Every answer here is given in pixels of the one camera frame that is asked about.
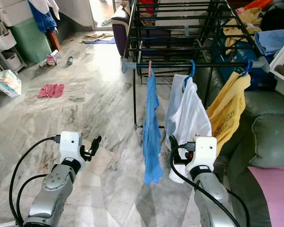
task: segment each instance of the pink cloth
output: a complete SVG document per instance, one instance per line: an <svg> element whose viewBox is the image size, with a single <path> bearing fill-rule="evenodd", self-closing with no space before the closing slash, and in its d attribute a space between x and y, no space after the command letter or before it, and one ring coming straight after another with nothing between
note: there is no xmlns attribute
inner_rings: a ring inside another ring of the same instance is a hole
<svg viewBox="0 0 284 227"><path fill-rule="evenodd" d="M47 84L41 88L38 98L60 97L64 90L64 84Z"/></svg>
<svg viewBox="0 0 284 227"><path fill-rule="evenodd" d="M284 227L284 168L248 168L266 198L272 227Z"/></svg>

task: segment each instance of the black cable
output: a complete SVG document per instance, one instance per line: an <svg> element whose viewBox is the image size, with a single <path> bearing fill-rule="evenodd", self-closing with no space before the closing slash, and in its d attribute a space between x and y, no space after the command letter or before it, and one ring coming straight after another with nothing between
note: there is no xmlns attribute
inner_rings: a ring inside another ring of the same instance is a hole
<svg viewBox="0 0 284 227"><path fill-rule="evenodd" d="M54 140L55 139L55 136L52 136L52 137L48 137L48 138L45 138L43 140L40 140L39 142L35 143L30 149L28 149L28 151L20 158L20 160L18 161L15 169L14 169L14 172L13 172L13 175L11 177L11 180L10 180L10 186L9 186L9 207L10 207L10 210L14 216L14 219L16 221L17 224L19 224L19 218L18 218L18 215L15 211L15 207L14 207L14 204L13 204L13 186L14 186L14 181L15 181L15 177L16 177L16 173L17 173L17 170L21 164L21 162L23 161L23 159L32 151L32 149L34 149L36 146L38 146L40 143L44 142L44 141L47 141L47 140Z"/></svg>
<svg viewBox="0 0 284 227"><path fill-rule="evenodd" d="M20 198L21 198L21 194L22 194L22 191L23 189L25 188L25 186L31 182L32 180L36 179L36 178L39 178L39 177L44 177L46 176L47 174L41 174L41 175L37 175L37 176L33 176L31 178L29 178L27 181L24 182L24 184L21 186L19 192L18 192L18 196L17 196L17 201L16 201L16 210L17 210L17 215L18 215L18 220L19 220L19 225L20 226L23 226L23 223L24 223L24 220L21 216L21 212L20 212Z"/></svg>
<svg viewBox="0 0 284 227"><path fill-rule="evenodd" d="M248 212L248 209L247 209L247 207L246 207L244 201L243 201L237 194L235 194L234 192L232 192L232 191L230 191L230 190L228 190L228 189L226 189L226 190L227 190L227 192L228 192L230 195L232 195L233 197L235 197L235 198L236 198L237 200L239 200L239 202L241 203L241 205L242 205L242 207L243 207L243 209L244 209L244 211L245 211L245 215L246 215L246 227L250 227L250 216L249 216L249 212Z"/></svg>
<svg viewBox="0 0 284 227"><path fill-rule="evenodd" d="M199 185L195 184L194 182L190 181L189 179L187 179L186 177L184 177L183 175L181 175L175 168L174 166L174 160L173 160L173 156L174 156L174 152L175 150L178 148L174 148L171 151L171 156L170 156L170 165L172 170L175 172L176 175L178 175L178 177L180 177L182 180L184 180L185 182L189 183L190 185L192 185L194 188L196 188L197 190L199 190L200 192L202 192L205 196L207 196L211 201L213 201L215 204L218 205L218 207L220 207L226 214L227 216L233 221L233 223L235 224L236 227L240 227L238 221L234 218L234 216L223 206L223 204L221 204L219 201L217 201L210 193L208 193L207 191L205 191L203 188L201 188Z"/></svg>

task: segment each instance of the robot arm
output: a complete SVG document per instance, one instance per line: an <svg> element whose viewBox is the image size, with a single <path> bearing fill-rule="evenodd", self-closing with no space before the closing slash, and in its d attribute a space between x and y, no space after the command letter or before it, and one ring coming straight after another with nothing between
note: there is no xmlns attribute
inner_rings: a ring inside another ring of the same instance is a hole
<svg viewBox="0 0 284 227"><path fill-rule="evenodd" d="M213 163L216 159L216 138L198 137L195 142L183 145L178 145L173 135L169 140L171 149L174 151L174 164L185 165L186 173L191 175L195 184L207 191L227 210L231 210L227 190L212 173ZM182 151L186 151L185 157L187 159L180 158L178 148L183 148ZM195 203L200 211L202 227L236 226L220 207L199 190L195 191Z"/></svg>
<svg viewBox="0 0 284 227"><path fill-rule="evenodd" d="M61 164L55 165L44 178L42 188L33 201L24 227L56 227L66 199L72 192L76 174L91 161L99 148L101 137L95 138L90 149L82 145L82 134L63 131L60 137Z"/></svg>

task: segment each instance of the blue cloth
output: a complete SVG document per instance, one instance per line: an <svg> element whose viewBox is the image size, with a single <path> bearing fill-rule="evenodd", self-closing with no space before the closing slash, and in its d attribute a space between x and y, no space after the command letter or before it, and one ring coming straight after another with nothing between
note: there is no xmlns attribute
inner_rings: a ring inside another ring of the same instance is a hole
<svg viewBox="0 0 284 227"><path fill-rule="evenodd" d="M143 124L143 154L145 162L144 182L159 183L163 172L160 167L159 153L161 152L161 133L159 130L156 109L159 107L156 78L152 70L152 77L147 81L146 117Z"/></svg>
<svg viewBox="0 0 284 227"><path fill-rule="evenodd" d="M51 12L49 11L48 13L43 14L39 12L29 1L28 3L39 30L43 33L45 33L47 29L51 30L51 32L54 32L55 28L57 27L57 24L53 19Z"/></svg>
<svg viewBox="0 0 284 227"><path fill-rule="evenodd" d="M257 32L255 43L263 55L274 54L284 46L284 29Z"/></svg>
<svg viewBox="0 0 284 227"><path fill-rule="evenodd" d="M85 44L115 44L115 38L112 38L110 41L97 40L97 41L85 41Z"/></svg>

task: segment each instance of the plastic hanger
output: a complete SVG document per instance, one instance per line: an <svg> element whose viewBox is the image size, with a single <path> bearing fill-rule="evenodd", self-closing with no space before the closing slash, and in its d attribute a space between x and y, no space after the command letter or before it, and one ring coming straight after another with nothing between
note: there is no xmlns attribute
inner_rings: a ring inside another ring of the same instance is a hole
<svg viewBox="0 0 284 227"><path fill-rule="evenodd" d="M195 75L195 62L194 62L194 60L190 60L190 63L191 63L191 65L192 65L191 73L188 75L188 77L186 77L186 78L184 79L184 87L186 87L186 84L187 84L188 79L189 79L189 78L193 78L194 75Z"/></svg>
<svg viewBox="0 0 284 227"><path fill-rule="evenodd" d="M245 69L245 72L242 73L243 77L248 73L248 71L250 70L250 67L251 67L251 60L248 60L248 64L247 64L247 67Z"/></svg>

